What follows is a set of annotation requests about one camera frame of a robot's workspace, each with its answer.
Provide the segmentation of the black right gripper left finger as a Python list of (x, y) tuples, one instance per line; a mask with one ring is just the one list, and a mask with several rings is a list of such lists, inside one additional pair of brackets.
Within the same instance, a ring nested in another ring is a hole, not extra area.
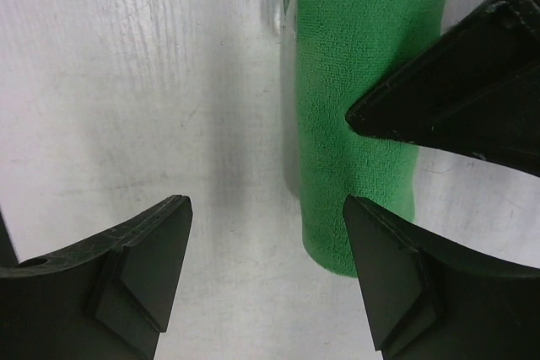
[(2, 231), (2, 358), (153, 358), (170, 321), (192, 217), (189, 197), (169, 196), (26, 261)]

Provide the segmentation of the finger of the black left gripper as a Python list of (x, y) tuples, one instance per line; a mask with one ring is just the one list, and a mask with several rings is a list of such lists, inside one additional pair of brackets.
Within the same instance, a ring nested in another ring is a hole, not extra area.
[(539, 173), (539, 0), (485, 0), (348, 110), (360, 136)]

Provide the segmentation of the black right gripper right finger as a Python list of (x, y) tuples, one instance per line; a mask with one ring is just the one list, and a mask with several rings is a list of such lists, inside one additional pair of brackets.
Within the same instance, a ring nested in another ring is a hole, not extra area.
[(343, 206), (375, 349), (385, 359), (536, 359), (539, 271), (349, 196)]

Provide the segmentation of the green cloth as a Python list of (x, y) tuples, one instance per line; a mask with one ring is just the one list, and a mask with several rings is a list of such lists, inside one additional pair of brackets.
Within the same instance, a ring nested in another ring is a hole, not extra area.
[(446, 0), (283, 0), (295, 15), (295, 121), (302, 242), (339, 276), (356, 268), (343, 219), (349, 196), (407, 220), (418, 149), (393, 135), (377, 85), (440, 36)]

